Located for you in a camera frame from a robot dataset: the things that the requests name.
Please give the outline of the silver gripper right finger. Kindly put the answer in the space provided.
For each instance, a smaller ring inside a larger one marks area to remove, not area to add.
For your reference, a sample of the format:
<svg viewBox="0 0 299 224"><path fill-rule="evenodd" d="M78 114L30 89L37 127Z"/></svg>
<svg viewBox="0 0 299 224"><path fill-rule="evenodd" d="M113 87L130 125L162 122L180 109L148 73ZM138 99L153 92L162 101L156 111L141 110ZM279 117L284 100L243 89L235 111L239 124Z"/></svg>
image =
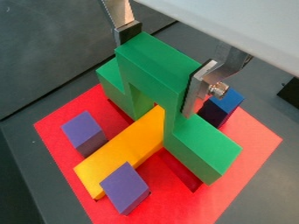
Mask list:
<svg viewBox="0 0 299 224"><path fill-rule="evenodd" d="M191 74L181 105L181 114L185 118L192 115L195 102L204 100L207 95L221 99L229 86L223 82L236 74L252 60L252 56L235 46L219 42L213 58L207 60Z"/></svg>

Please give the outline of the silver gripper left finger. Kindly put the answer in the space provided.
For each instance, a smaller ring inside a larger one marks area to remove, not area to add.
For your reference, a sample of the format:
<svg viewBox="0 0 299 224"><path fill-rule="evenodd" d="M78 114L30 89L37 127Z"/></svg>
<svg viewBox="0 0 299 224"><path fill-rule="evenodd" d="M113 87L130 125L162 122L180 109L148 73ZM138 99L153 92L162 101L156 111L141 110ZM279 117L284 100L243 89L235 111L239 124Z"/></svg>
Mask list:
<svg viewBox="0 0 299 224"><path fill-rule="evenodd" d="M98 0L98 3L112 26L116 45L120 46L141 32L142 24L134 19L128 0Z"/></svg>

